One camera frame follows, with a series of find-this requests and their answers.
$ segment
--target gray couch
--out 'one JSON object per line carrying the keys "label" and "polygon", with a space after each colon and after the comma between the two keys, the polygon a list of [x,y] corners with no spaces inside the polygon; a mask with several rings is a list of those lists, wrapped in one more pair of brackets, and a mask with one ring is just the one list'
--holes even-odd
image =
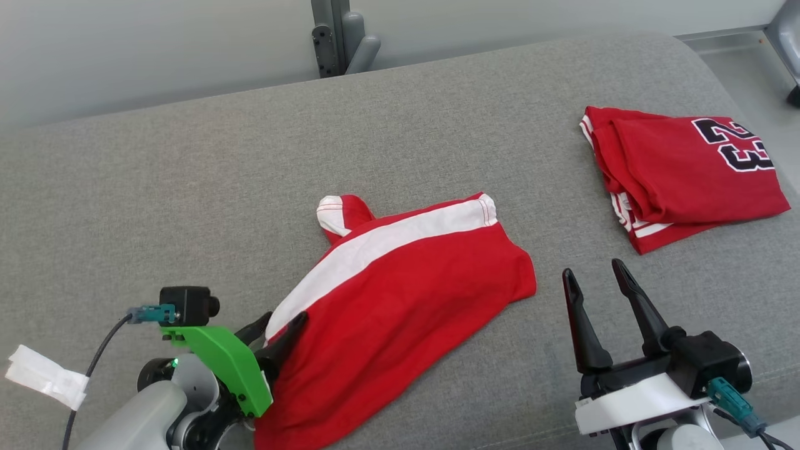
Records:
{"label": "gray couch", "polygon": [[[800,413],[797,210],[639,256],[578,128],[586,105],[747,124],[682,43],[620,34],[3,135],[0,355],[25,344],[83,371],[126,308],[180,283],[210,286],[222,300],[214,322],[237,327],[275,307],[327,249],[314,216],[323,195],[355,193],[388,215],[486,191],[530,253],[538,294],[335,448],[611,448],[575,427],[580,377],[560,275],[574,269],[600,340],[615,360],[633,359],[640,338],[613,257],[669,324],[714,330],[749,356],[748,398],[766,419]],[[153,327],[124,327],[93,376],[74,441],[135,393],[144,362],[173,354]],[[9,382],[0,396],[3,448],[60,444],[67,408]],[[223,448],[247,445],[240,433]]]}

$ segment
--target gray floor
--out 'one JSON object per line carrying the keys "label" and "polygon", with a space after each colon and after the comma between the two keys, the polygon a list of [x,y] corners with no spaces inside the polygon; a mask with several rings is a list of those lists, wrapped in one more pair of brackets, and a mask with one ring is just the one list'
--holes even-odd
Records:
{"label": "gray floor", "polygon": [[[764,140],[795,189],[800,190],[800,110],[786,103],[795,81],[762,32],[687,40],[728,90],[752,131]],[[770,426],[769,432],[800,448],[800,416]],[[764,449],[760,440],[737,436],[726,450]]]}

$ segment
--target white trim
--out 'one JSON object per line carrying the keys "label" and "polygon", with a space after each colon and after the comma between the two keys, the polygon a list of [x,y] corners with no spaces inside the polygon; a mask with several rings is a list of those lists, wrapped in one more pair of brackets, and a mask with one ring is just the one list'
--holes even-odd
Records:
{"label": "white trim", "polygon": [[592,150],[594,150],[594,142],[592,142],[592,133],[594,133],[594,127],[592,127],[592,121],[589,120],[589,116],[584,115],[583,119],[581,119],[581,131],[583,131],[583,135],[586,137],[586,140],[589,141],[589,145],[592,146]]}
{"label": "white trim", "polygon": [[478,199],[413,215],[352,238],[334,248],[275,308],[266,327],[266,338],[271,339],[298,313],[392,250],[420,239],[476,230],[497,222],[494,200],[483,194]]}
{"label": "white trim", "polygon": [[639,228],[638,230],[634,229],[634,234],[636,234],[636,237],[638,238],[644,238],[649,235],[654,235],[659,231],[668,228],[670,225],[672,225],[672,223],[651,223],[650,225]]}
{"label": "white trim", "polygon": [[344,203],[338,195],[327,195],[319,201],[317,220],[319,226],[336,235],[345,236],[350,230],[345,228],[345,217],[342,209]]}
{"label": "white trim", "polygon": [[622,201],[619,199],[620,194],[611,194],[611,207],[614,209],[614,213],[619,217],[620,224],[625,228],[626,231],[630,231],[630,222],[625,215],[625,212],[622,210]]}

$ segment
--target black cable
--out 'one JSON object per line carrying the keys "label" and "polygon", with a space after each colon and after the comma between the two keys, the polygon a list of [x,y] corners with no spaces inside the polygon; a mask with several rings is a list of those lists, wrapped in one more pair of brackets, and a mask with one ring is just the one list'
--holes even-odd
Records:
{"label": "black cable", "polygon": [[764,437],[766,437],[766,438],[767,438],[767,440],[768,440],[769,442],[771,442],[772,444],[774,444],[774,445],[777,445],[777,446],[779,446],[779,447],[783,447],[785,450],[794,450],[794,449],[793,449],[791,446],[789,446],[789,445],[788,445],[786,442],[783,442],[782,440],[778,439],[778,438],[777,438],[777,437],[775,437],[775,436],[772,436],[772,435],[766,434],[766,433],[764,432]]}
{"label": "black cable", "polygon": [[[117,332],[117,330],[122,328],[122,325],[127,323],[128,320],[131,320],[133,317],[134,316],[132,314],[128,313],[125,315],[125,317],[121,318],[119,322],[117,322],[117,324],[114,325],[113,328],[111,328],[111,331],[108,332],[108,335],[102,341],[102,344],[100,344],[100,347],[98,348],[97,352],[94,353],[94,358],[92,358],[92,362],[89,363],[89,368],[86,369],[86,378],[92,376],[92,372],[94,372],[94,366],[98,365],[98,361],[100,360],[100,355],[102,355],[103,351],[106,350],[106,346],[108,346],[108,343],[111,341],[111,338],[114,337],[114,334]],[[75,423],[75,415],[77,413],[78,413],[77,411],[73,410],[72,412],[70,412],[70,418],[66,420],[66,430],[64,431],[64,442],[63,444],[61,444],[61,450],[67,450],[68,447],[70,446],[70,436],[72,435],[72,426]]]}
{"label": "black cable", "polygon": [[760,438],[761,438],[761,440],[762,440],[762,441],[764,441],[764,445],[766,445],[766,447],[767,447],[769,450],[777,450],[777,449],[775,448],[775,446],[774,446],[774,445],[772,445],[772,442],[770,442],[770,440],[767,438],[767,434],[766,434],[766,433],[764,433],[764,431],[760,431],[760,432],[758,432],[758,437],[760,437]]}
{"label": "black cable", "polygon": [[[722,417],[725,420],[728,420],[729,422],[731,422],[732,424],[734,424],[736,426],[739,425],[739,422],[737,422],[736,419],[734,419],[734,417],[732,415],[728,414],[727,412],[725,412],[721,408],[714,408],[714,414],[716,414],[717,416]],[[766,445],[766,447],[769,448],[770,450],[777,450],[777,449],[775,449],[775,445],[777,445],[777,446],[779,446],[781,448],[784,448],[784,450],[794,450],[786,442],[783,442],[782,440],[778,439],[775,436],[767,434],[763,430],[758,432],[758,437],[760,437],[761,440],[764,441],[764,445]]]}
{"label": "black cable", "polygon": [[736,419],[734,419],[734,417],[732,415],[728,414],[726,411],[724,411],[721,408],[714,407],[714,414],[716,414],[717,416],[720,416],[723,419],[731,422],[732,424],[736,425],[737,427],[741,426],[739,424],[739,422],[737,422]]}

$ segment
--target white tape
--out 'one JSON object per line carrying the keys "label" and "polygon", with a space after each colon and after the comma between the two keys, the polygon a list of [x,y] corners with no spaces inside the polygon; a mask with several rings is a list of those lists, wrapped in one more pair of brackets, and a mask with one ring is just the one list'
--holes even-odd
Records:
{"label": "white tape", "polygon": [[75,411],[86,398],[87,376],[66,370],[24,345],[8,360],[11,361],[6,372],[8,380],[53,397]]}

